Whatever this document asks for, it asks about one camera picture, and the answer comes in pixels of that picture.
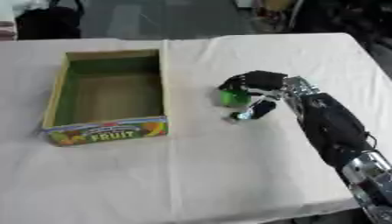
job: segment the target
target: green object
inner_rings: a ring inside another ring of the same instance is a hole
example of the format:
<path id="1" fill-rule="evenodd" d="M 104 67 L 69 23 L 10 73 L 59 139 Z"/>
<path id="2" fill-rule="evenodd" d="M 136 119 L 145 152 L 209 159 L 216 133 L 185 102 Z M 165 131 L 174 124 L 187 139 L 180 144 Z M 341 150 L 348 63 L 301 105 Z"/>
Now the green object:
<path id="1" fill-rule="evenodd" d="M 250 95 L 244 91 L 220 91 L 220 102 L 230 108 L 243 107 L 250 103 Z"/>

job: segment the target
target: box side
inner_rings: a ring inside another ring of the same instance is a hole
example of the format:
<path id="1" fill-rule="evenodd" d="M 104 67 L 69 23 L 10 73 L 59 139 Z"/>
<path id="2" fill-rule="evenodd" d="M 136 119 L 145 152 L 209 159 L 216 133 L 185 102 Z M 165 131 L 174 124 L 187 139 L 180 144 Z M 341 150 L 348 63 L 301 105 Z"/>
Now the box side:
<path id="1" fill-rule="evenodd" d="M 166 128 L 167 128 L 167 132 L 169 132 L 169 127 L 170 127 L 170 122 L 168 117 L 170 117 L 170 111 L 169 111 L 169 105 L 170 105 L 170 92 L 169 92 L 169 86 L 170 86 L 170 82 L 168 81 L 168 76 L 166 75 L 166 71 L 168 71 L 168 64 L 166 63 L 165 59 L 167 57 L 165 57 L 165 53 L 166 51 L 166 41 L 163 41 L 163 46 L 162 46 L 162 50 L 159 51 L 159 68 L 160 68 L 160 76 L 161 76 L 161 86 L 162 86 L 162 103 L 163 103 L 163 107 L 164 107 L 164 116 L 167 119 L 167 124 L 166 124 Z"/>
<path id="2" fill-rule="evenodd" d="M 48 106 L 45 111 L 44 121 L 42 124 L 42 128 L 44 130 L 51 128 L 54 125 L 54 119 L 56 116 L 56 109 L 59 105 L 59 100 L 61 96 L 61 90 L 64 85 L 64 81 L 67 76 L 67 69 L 69 68 L 69 61 L 67 57 L 63 59 L 63 63 L 61 65 L 61 69 L 59 70 L 59 74 L 56 76 L 53 87 L 52 94 L 49 99 Z"/>
<path id="3" fill-rule="evenodd" d="M 68 146 L 139 137 L 157 137 L 166 135 L 167 131 L 167 119 L 161 116 L 67 125 L 53 127 L 45 132 L 52 143 L 58 146 Z"/>

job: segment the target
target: robotic hand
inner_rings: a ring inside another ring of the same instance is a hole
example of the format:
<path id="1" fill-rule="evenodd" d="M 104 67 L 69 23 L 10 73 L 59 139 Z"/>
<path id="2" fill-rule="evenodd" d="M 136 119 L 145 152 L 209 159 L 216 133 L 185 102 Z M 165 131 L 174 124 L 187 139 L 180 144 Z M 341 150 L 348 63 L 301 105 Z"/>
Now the robotic hand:
<path id="1" fill-rule="evenodd" d="M 261 71 L 236 75 L 219 89 L 261 97 L 246 111 L 233 113 L 230 118 L 236 121 L 258 119 L 276 107 L 274 100 L 283 98 L 311 145 L 336 170 L 369 219 L 392 223 L 392 167 L 375 148 L 375 138 L 333 97 L 301 77 Z M 374 145 L 368 143 L 369 137 Z"/>

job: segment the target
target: cardboard box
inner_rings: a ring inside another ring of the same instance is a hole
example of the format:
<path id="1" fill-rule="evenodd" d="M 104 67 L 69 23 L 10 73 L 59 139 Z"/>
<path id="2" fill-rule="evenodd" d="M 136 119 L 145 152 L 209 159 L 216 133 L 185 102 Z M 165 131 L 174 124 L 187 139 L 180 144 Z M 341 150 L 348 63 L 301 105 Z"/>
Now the cardboard box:
<path id="1" fill-rule="evenodd" d="M 57 145 L 166 135 L 162 80 L 158 50 L 69 52 L 43 130 Z"/>

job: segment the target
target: white tablecloth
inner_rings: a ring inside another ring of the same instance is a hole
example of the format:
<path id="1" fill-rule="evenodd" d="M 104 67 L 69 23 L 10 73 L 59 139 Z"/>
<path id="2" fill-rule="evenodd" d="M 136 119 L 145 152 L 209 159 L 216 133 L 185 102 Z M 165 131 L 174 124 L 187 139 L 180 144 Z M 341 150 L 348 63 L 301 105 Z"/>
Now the white tablecloth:
<path id="1" fill-rule="evenodd" d="M 59 148 L 38 137 L 67 51 L 163 50 L 170 135 Z M 302 75 L 351 109 L 392 160 L 392 82 L 346 34 L 0 43 L 0 223 L 273 221 L 356 207 L 283 103 L 221 120 L 211 93 L 252 70 Z"/>

